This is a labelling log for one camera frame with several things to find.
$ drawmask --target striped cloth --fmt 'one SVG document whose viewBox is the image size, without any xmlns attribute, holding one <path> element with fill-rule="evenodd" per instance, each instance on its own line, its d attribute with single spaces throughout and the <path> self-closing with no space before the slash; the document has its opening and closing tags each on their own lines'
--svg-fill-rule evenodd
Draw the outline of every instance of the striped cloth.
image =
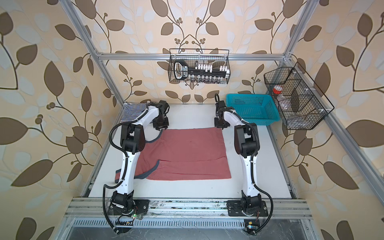
<svg viewBox="0 0 384 240">
<path fill-rule="evenodd" d="M 147 109 L 146 103 L 132 104 L 124 103 L 123 114 L 121 116 L 120 122 L 127 122 L 135 120 L 142 112 Z"/>
</svg>

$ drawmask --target scratched metal surface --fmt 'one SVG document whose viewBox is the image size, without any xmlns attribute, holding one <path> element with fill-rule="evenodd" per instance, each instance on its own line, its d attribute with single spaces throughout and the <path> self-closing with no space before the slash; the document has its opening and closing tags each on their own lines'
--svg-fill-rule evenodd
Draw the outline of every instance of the scratched metal surface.
<svg viewBox="0 0 384 240">
<path fill-rule="evenodd" d="M 133 228 L 116 235 L 110 228 L 72 227 L 67 240 L 307 240 L 303 225 L 294 220 L 270 220 L 257 236 L 237 229 Z"/>
</svg>

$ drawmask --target wallpaper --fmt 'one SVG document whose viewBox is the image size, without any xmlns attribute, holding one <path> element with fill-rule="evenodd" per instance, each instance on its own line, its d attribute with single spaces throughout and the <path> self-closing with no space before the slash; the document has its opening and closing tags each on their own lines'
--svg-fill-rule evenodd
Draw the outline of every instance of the wallpaper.
<svg viewBox="0 0 384 240">
<path fill-rule="evenodd" d="M 230 61 L 228 84 L 169 82 L 166 61 L 110 60 L 107 68 L 127 102 L 166 100 L 168 103 L 214 103 L 228 93 L 265 94 L 263 74 L 276 68 L 273 61 Z M 110 96 L 109 89 L 104 95 Z"/>
<path fill-rule="evenodd" d="M 53 238 L 120 106 L 58 1 L 0 1 L 1 238 Z"/>
<path fill-rule="evenodd" d="M 294 51 L 384 175 L 384 1 L 320 1 Z"/>
<path fill-rule="evenodd" d="M 104 53 L 283 53 L 304 0 L 72 0 Z"/>
<path fill-rule="evenodd" d="M 272 129 L 298 197 L 306 199 L 324 240 L 380 240 L 384 207 L 322 121 L 313 130 Z"/>
</svg>

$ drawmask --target teal plastic basket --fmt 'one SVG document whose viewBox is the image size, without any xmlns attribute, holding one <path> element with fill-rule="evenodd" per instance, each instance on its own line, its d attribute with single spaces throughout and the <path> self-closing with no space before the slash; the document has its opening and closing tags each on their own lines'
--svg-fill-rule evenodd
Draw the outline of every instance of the teal plastic basket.
<svg viewBox="0 0 384 240">
<path fill-rule="evenodd" d="M 271 96 L 266 94 L 227 94 L 227 106 L 233 107 L 246 121 L 265 125 L 280 120 Z"/>
</svg>

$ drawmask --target black rack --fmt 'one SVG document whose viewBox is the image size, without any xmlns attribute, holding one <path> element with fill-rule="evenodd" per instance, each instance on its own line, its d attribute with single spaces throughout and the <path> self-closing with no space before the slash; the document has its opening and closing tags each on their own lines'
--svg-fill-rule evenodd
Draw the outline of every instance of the black rack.
<svg viewBox="0 0 384 240">
<path fill-rule="evenodd" d="M 297 64 L 293 68 L 281 67 L 265 73 L 265 85 L 288 130 L 312 130 L 334 109 L 334 106 L 311 76 L 308 75 L 313 81 L 313 87 L 304 82 L 300 74 L 305 72 L 303 73 L 303 68 L 297 67 Z M 279 97 L 276 90 L 282 90 L 281 95 L 284 98 Z M 316 97 L 315 91 L 318 93 L 317 96 L 324 96 L 330 106 L 324 106 Z"/>
<path fill-rule="evenodd" d="M 228 84 L 231 76 L 229 50 L 169 49 L 168 77 L 170 83 Z"/>
</svg>

